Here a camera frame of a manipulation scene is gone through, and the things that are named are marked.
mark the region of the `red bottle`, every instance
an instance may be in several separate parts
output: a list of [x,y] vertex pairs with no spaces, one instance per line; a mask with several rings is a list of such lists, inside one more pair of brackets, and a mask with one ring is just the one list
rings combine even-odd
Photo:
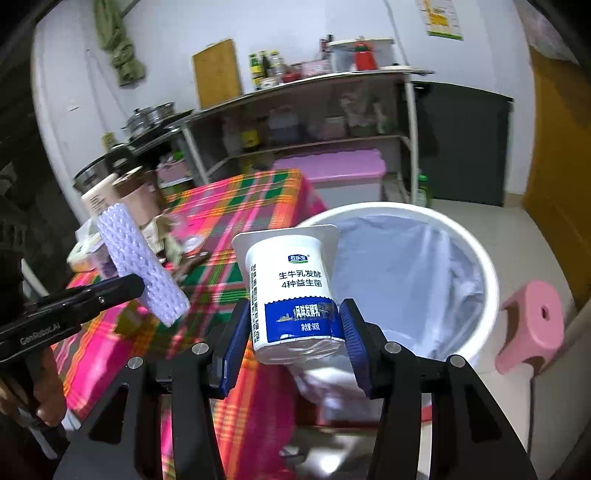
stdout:
[[358,71],[378,69],[375,63],[374,53],[367,43],[359,42],[355,45],[355,65]]

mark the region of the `yellow poster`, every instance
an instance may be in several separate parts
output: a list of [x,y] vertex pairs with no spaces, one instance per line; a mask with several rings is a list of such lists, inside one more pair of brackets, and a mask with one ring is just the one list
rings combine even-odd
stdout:
[[417,0],[417,5],[429,35],[464,40],[453,0]]

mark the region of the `hanging towel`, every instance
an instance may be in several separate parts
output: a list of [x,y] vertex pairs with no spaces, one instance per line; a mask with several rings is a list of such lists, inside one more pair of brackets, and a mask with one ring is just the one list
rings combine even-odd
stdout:
[[125,35],[115,0],[95,0],[95,23],[99,46],[112,54],[111,64],[117,72],[119,86],[144,78],[145,68],[134,56],[134,44]]

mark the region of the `plaid tablecloth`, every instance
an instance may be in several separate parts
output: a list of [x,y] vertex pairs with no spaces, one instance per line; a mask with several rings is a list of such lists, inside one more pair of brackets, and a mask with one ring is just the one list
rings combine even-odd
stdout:
[[[170,358],[203,339],[210,327],[229,319],[246,296],[232,239],[240,232],[295,226],[325,210],[297,170],[243,175],[169,197],[174,214],[185,219],[181,235],[198,233],[210,260],[185,280],[191,311],[166,328],[152,316],[130,339],[114,333],[121,306],[103,312],[83,330],[54,345],[68,408],[83,420],[116,373],[135,355],[147,361]],[[70,287],[97,281],[77,275]],[[262,365],[247,348],[236,387],[215,402],[217,442],[229,479],[290,478],[279,457],[294,425],[296,387],[281,366]],[[162,460],[165,479],[174,478],[170,403],[163,407]]]

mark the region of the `green bottle on floor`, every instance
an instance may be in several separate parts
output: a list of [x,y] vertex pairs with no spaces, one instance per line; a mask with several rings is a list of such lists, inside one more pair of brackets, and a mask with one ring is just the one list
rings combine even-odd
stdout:
[[418,176],[417,206],[431,208],[431,188],[428,185],[428,178],[425,174]]

